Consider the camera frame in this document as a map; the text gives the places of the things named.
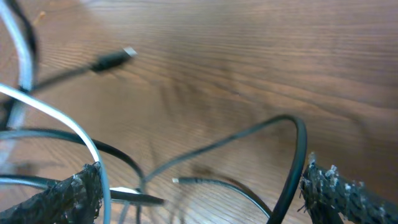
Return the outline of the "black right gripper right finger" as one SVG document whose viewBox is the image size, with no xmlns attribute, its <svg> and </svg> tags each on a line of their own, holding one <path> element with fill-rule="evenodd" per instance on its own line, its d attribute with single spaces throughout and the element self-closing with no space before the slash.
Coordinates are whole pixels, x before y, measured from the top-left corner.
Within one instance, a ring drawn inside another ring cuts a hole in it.
<svg viewBox="0 0 398 224">
<path fill-rule="evenodd" d="M 364 182 L 340 176 L 334 165 L 320 167 L 314 153 L 308 156 L 299 189 L 313 223 L 397 224 L 397 205 L 370 192 Z"/>
</svg>

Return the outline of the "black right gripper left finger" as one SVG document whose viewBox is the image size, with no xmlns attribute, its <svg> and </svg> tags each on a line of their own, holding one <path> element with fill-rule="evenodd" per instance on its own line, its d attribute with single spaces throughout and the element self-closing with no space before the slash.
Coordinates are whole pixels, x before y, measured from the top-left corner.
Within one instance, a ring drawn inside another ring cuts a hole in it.
<svg viewBox="0 0 398 224">
<path fill-rule="evenodd" d="M 1 175 L 2 185 L 27 185 L 41 192 L 1 212 L 2 224 L 93 223 L 102 206 L 101 165 L 86 164 L 65 180 Z"/>
</svg>

